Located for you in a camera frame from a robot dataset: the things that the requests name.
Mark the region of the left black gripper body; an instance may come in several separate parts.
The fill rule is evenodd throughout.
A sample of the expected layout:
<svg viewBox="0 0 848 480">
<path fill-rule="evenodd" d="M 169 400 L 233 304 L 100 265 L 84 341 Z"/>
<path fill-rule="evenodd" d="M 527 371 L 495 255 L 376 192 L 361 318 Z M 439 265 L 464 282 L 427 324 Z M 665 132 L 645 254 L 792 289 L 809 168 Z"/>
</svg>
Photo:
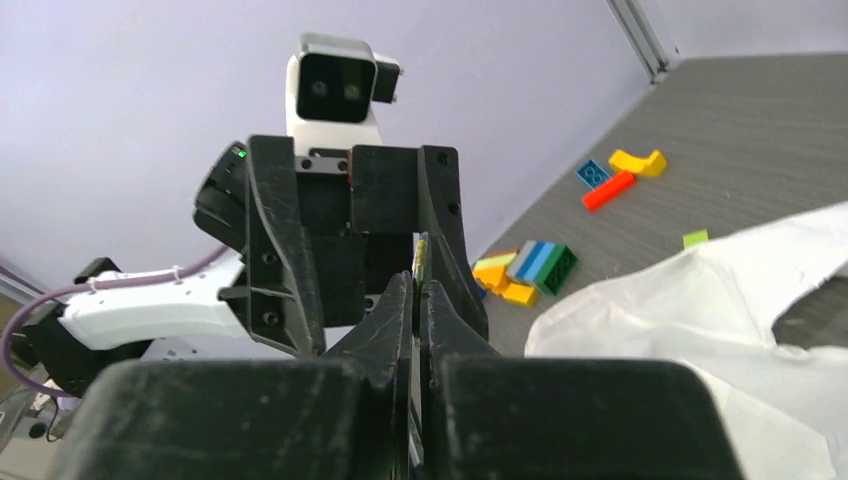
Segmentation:
<svg viewBox="0 0 848 480">
<path fill-rule="evenodd" d="M 358 323 L 391 278 L 411 268 L 417 163 L 416 150 L 385 146 L 296 156 L 301 223 L 311 243 L 324 327 Z"/>
</svg>

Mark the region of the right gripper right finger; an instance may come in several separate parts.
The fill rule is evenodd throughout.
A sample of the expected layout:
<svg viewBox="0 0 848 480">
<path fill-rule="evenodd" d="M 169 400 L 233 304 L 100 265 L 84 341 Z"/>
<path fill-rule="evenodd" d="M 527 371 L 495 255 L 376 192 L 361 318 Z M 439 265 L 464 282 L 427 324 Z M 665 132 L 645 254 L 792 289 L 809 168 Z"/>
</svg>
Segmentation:
<svg viewBox="0 0 848 480">
<path fill-rule="evenodd" d="M 669 361 L 512 358 L 420 290 L 432 479 L 739 479 L 705 383 Z"/>
</svg>

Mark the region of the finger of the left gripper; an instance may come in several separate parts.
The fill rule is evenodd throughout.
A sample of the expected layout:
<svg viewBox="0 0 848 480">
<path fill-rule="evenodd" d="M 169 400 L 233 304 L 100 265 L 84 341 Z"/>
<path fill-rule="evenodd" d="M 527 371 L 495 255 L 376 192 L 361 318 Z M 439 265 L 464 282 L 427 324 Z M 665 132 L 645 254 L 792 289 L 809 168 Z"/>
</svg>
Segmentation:
<svg viewBox="0 0 848 480">
<path fill-rule="evenodd" d="M 487 340 L 488 316 L 466 252 L 458 152 L 425 145 L 419 148 L 417 161 L 419 229 L 430 236 L 432 277 L 441 283 L 459 316 Z"/>
<path fill-rule="evenodd" d="M 253 135 L 241 167 L 219 193 L 224 242 L 242 255 L 240 283 L 220 296 L 256 341 L 297 357 L 325 350 L 317 276 L 297 195 L 294 141 Z"/>
</svg>

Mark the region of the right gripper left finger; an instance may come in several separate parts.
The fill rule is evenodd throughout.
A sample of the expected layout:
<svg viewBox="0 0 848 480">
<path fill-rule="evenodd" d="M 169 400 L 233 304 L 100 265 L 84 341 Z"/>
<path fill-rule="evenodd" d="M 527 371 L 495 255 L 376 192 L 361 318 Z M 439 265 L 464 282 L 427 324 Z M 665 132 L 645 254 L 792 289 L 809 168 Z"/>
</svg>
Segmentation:
<svg viewBox="0 0 848 480">
<path fill-rule="evenodd" d="M 314 360 L 124 362 L 84 397 L 53 479 L 408 479 L 414 283 Z"/>
</svg>

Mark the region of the white shirt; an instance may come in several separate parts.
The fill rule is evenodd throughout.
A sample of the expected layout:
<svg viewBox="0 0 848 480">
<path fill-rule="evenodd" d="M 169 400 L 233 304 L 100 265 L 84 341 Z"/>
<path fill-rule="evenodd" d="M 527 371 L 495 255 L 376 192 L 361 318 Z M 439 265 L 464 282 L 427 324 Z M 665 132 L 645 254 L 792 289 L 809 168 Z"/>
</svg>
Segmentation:
<svg viewBox="0 0 848 480">
<path fill-rule="evenodd" d="M 710 389 L 750 479 L 847 475 L 847 351 L 774 323 L 847 273 L 847 206 L 785 217 L 595 282 L 532 324 L 528 357 L 670 360 Z"/>
</svg>

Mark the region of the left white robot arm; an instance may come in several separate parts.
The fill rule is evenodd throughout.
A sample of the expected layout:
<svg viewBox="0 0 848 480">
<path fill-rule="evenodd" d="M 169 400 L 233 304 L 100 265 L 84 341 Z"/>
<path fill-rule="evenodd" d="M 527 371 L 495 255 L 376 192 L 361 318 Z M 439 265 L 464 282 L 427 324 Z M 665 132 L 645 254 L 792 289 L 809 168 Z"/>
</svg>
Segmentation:
<svg viewBox="0 0 848 480">
<path fill-rule="evenodd" d="M 128 274 L 108 258 L 36 300 L 2 341 L 29 347 L 54 397 L 81 397 L 109 365 L 197 336 L 317 357 L 358 324 L 430 240 L 426 275 L 477 334 L 488 318 L 465 251 L 451 147 L 388 147 L 374 132 L 309 127 L 231 144 L 202 182 L 195 224 L 222 249 L 190 267 Z"/>
</svg>

